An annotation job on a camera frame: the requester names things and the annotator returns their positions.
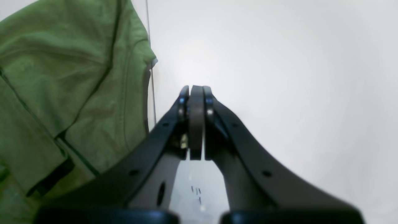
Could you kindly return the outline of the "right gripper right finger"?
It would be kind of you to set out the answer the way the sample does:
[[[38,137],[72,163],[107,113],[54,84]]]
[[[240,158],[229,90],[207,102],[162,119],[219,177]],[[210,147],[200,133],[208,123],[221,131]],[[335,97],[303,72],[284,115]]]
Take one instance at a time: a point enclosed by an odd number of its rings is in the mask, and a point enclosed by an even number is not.
[[[205,159],[223,175],[229,212],[221,224],[363,224],[360,211],[277,161],[204,88]]]

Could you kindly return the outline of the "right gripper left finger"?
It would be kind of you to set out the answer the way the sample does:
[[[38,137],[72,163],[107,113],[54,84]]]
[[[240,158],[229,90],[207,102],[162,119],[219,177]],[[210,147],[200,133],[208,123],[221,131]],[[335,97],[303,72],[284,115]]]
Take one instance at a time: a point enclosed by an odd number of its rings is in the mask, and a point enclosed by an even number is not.
[[[186,131],[189,87],[128,156],[88,184],[40,208],[35,224],[179,224],[168,211]]]

